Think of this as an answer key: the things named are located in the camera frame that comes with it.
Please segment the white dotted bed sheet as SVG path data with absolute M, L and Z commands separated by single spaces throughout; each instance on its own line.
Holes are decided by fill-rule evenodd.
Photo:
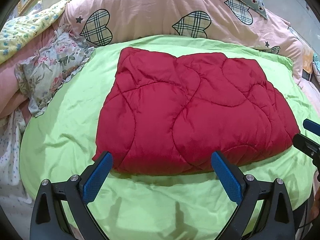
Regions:
M 1 119 L 1 207 L 22 239 L 29 239 L 34 201 L 19 171 L 20 148 L 26 123 L 20 109 Z

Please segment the red quilted puffer jacket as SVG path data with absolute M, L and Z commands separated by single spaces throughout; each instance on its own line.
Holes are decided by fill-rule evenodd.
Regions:
M 127 47 L 100 111 L 93 160 L 107 151 L 122 173 L 207 172 L 215 151 L 247 165 L 284 152 L 298 132 L 254 59 Z

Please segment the floral ruffled pillow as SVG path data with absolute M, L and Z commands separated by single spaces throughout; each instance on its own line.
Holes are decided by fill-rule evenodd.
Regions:
M 84 37 L 64 24 L 46 46 L 16 64 L 18 87 L 28 97 L 33 117 L 46 111 L 56 92 L 82 70 L 93 52 L 94 47 Z

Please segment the yellow floral blanket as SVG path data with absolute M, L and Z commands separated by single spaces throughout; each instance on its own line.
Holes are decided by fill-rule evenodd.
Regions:
M 32 15 L 7 21 L 1 29 L 1 63 L 7 61 L 33 38 L 48 29 L 65 11 L 71 0 L 61 0 Z

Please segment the pink blanket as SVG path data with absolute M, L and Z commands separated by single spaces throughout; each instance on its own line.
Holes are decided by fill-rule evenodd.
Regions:
M 54 36 L 54 28 L 49 27 L 27 45 L 20 49 L 14 56 L 1 64 L 0 87 L 1 87 L 1 118 L 10 115 L 16 108 L 27 100 L 18 87 L 15 76 L 15 65 L 35 54 L 35 51 L 44 47 Z

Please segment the pink duvet with plaid hearts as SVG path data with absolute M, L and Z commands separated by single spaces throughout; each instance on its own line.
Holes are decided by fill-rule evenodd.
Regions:
M 319 77 L 319 55 L 262 0 L 71 0 L 59 23 L 95 46 L 152 35 L 240 44 L 288 57 L 299 83 Z

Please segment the lime green bed sheet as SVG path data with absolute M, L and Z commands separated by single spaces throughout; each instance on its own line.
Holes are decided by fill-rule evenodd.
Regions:
M 255 59 L 288 101 L 299 124 L 319 121 L 293 78 L 288 57 L 204 38 L 157 35 L 95 49 L 83 69 L 57 91 L 45 113 L 32 118 L 20 149 L 20 175 L 35 197 L 41 182 L 80 174 L 95 153 L 98 116 L 114 83 L 123 48 L 182 56 L 222 52 Z M 182 176 L 134 176 L 112 172 L 89 205 L 110 239 L 214 239 L 235 209 L 213 172 Z

